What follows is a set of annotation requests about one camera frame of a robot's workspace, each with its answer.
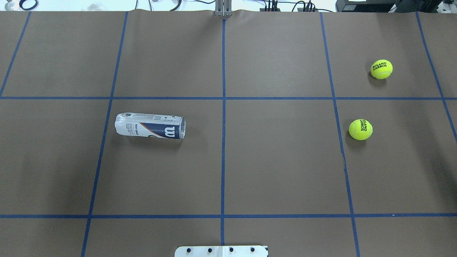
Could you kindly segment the white blue tennis ball can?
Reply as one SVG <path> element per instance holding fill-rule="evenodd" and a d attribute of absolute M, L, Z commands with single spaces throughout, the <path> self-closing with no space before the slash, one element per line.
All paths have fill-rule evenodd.
<path fill-rule="evenodd" d="M 186 133 L 184 117 L 124 112 L 116 116 L 116 132 L 124 136 L 182 140 Z"/>

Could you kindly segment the yellow tennis ball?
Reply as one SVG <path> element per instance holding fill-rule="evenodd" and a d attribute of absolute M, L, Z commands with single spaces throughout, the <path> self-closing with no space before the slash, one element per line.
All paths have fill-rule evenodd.
<path fill-rule="evenodd" d="M 351 122 L 348 132 L 352 138 L 363 141 L 372 135 L 373 127 L 372 124 L 365 119 L 356 119 Z"/>
<path fill-rule="evenodd" d="M 393 65 L 388 60 L 377 60 L 371 65 L 370 72 L 373 78 L 386 79 L 393 73 Z"/>

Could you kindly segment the brown paper table cover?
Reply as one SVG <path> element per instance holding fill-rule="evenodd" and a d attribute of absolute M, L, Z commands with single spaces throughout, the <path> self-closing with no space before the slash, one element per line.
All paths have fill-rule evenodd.
<path fill-rule="evenodd" d="M 456 14 L 2 11 L 1 256 L 220 245 L 455 257 Z"/>

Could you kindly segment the black equipment box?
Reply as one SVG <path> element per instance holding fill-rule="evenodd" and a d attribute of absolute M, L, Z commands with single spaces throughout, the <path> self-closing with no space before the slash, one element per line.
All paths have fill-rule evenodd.
<path fill-rule="evenodd" d="M 442 0 L 337 0 L 338 12 L 436 13 Z"/>

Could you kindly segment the white metal base plate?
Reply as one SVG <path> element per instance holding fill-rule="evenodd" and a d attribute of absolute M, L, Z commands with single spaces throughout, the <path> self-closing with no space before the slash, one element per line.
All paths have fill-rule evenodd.
<path fill-rule="evenodd" d="M 267 246 L 183 246 L 178 247 L 175 257 L 268 257 Z"/>

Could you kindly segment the grey metal clamp bracket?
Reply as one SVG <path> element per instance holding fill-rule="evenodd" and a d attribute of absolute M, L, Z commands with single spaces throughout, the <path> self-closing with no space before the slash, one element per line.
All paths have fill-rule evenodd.
<path fill-rule="evenodd" d="M 231 17 L 233 15 L 232 0 L 215 0 L 215 16 Z"/>

